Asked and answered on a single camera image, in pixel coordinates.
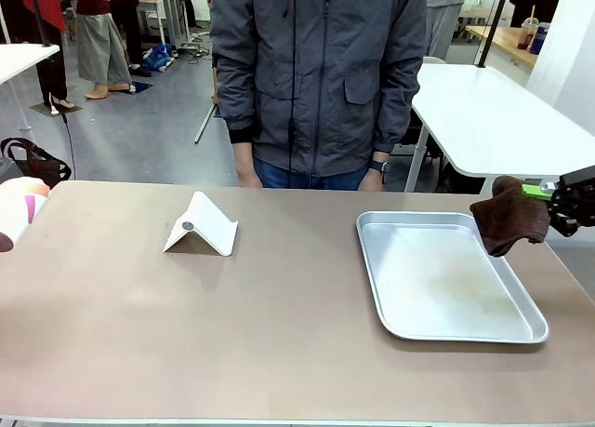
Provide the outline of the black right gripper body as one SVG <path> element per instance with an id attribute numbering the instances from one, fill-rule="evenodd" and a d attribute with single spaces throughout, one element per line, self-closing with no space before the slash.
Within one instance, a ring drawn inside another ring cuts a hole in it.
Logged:
<path id="1" fill-rule="evenodd" d="M 594 225 L 594 166 L 560 176 L 559 204 L 563 216 L 581 226 Z"/>

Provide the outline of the person right hand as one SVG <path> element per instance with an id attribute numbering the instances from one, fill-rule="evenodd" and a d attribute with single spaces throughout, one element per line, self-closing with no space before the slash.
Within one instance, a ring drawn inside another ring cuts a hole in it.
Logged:
<path id="1" fill-rule="evenodd" d="M 262 183 L 254 168 L 252 144 L 234 143 L 232 148 L 238 184 L 245 188 L 261 188 Z"/>

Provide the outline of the person left hand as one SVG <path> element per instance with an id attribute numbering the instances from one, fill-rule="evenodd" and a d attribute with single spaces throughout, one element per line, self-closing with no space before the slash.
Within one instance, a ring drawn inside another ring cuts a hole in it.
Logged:
<path id="1" fill-rule="evenodd" d="M 381 192 L 383 179 L 384 175 L 380 171 L 368 169 L 358 186 L 358 190 L 360 192 Z"/>

